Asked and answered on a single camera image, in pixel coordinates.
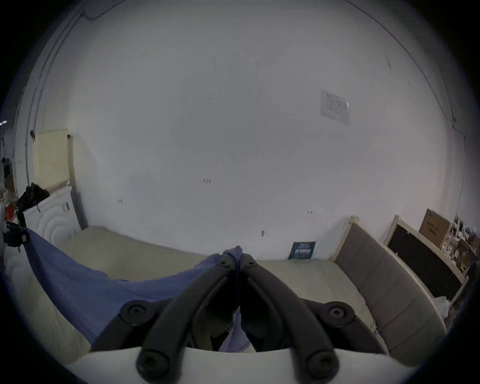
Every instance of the upholstered headboard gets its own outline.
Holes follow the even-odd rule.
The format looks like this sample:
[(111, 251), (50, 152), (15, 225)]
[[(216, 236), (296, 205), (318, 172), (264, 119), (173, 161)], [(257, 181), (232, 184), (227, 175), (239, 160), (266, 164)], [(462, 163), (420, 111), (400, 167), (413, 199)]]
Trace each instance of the upholstered headboard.
[(352, 216), (332, 260), (365, 299), (390, 355), (419, 365), (445, 336), (431, 293), (388, 248)]

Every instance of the white wall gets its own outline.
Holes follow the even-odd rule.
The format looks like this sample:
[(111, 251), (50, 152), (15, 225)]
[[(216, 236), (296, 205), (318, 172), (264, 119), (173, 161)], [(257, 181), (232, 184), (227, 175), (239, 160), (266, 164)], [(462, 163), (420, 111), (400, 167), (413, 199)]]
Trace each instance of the white wall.
[[(36, 128), (72, 134), (89, 225), (263, 259), (316, 240), (327, 258), (350, 215), (378, 239), (395, 214), (452, 215), (458, 140), (384, 29), (346, 2), (235, 3), (129, 0), (69, 33)], [(321, 116), (323, 89), (350, 126)]]

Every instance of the clutter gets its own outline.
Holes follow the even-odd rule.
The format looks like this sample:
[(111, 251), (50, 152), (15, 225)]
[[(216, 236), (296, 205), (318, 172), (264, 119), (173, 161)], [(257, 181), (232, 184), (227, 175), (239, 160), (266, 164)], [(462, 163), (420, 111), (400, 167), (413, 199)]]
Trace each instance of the clutter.
[(32, 183), (29, 187), (26, 188), (25, 192), (17, 201), (17, 216), (18, 216), (18, 223), (22, 227), (26, 227), (25, 217), (23, 212), (26, 211), (28, 208), (31, 208), (37, 205), (42, 200), (45, 200), (47, 197), (50, 196), (48, 191), (41, 189), (38, 185)]

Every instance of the mattress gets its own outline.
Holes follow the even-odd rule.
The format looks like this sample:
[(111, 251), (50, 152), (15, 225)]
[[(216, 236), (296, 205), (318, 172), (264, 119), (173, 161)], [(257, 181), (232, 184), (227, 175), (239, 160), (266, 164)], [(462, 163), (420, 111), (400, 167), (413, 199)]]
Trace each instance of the mattress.
[[(192, 268), (206, 256), (147, 244), (89, 227), (60, 247), (69, 257), (113, 279), (147, 280)], [(55, 308), (32, 273), (26, 254), (9, 248), (5, 253), (7, 284), (33, 335), (63, 364), (88, 353), (90, 344)], [(354, 284), (328, 260), (258, 261), (299, 297), (317, 302), (343, 301), (375, 331), (375, 322)]]

